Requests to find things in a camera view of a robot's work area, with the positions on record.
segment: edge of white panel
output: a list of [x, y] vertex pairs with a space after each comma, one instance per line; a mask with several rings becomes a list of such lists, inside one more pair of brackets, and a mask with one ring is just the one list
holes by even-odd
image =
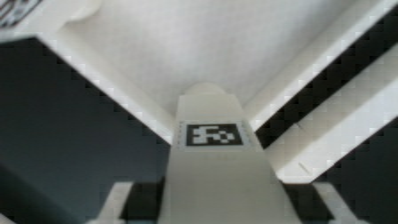
[[398, 0], [360, 0], [344, 12], [340, 19], [246, 105], [246, 114], [255, 130], [260, 129], [397, 4]]
[[310, 183], [398, 117], [398, 44], [266, 153], [285, 183]]
[[42, 34], [40, 40], [127, 111], [171, 143], [175, 117], [132, 81], [120, 74], [120, 71], [99, 56], [95, 49], [84, 44], [75, 33], [65, 27], [56, 33]]

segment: white ceiling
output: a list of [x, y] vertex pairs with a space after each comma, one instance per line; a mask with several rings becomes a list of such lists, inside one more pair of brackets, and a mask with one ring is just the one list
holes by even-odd
[[175, 114], [218, 83], [248, 103], [356, 0], [109, 0], [70, 29]]

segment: white post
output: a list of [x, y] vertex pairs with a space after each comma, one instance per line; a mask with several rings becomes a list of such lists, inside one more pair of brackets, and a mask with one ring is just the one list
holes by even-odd
[[180, 97], [161, 224], [299, 224], [237, 97], [212, 84]]

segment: gray surface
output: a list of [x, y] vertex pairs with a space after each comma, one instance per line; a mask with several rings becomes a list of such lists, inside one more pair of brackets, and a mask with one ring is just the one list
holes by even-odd
[[83, 223], [113, 183], [155, 182], [168, 163], [170, 145], [49, 54], [33, 40], [0, 48], [0, 199], [15, 195], [0, 208], [19, 224], [54, 223], [27, 221], [40, 211], [65, 217], [58, 223]]

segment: white panel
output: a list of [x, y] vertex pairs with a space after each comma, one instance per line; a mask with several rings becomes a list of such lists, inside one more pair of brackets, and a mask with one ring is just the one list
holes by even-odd
[[42, 40], [171, 143], [189, 86], [237, 95], [257, 129], [397, 2], [106, 0]]
[[251, 100], [356, 0], [109, 0], [70, 24], [175, 114], [200, 82]]
[[398, 116], [398, 46], [372, 64], [267, 153], [287, 183], [310, 183]]
[[397, 3], [397, 0], [362, 0], [337, 18], [331, 27], [285, 66], [248, 104], [246, 113], [255, 130], [271, 119]]

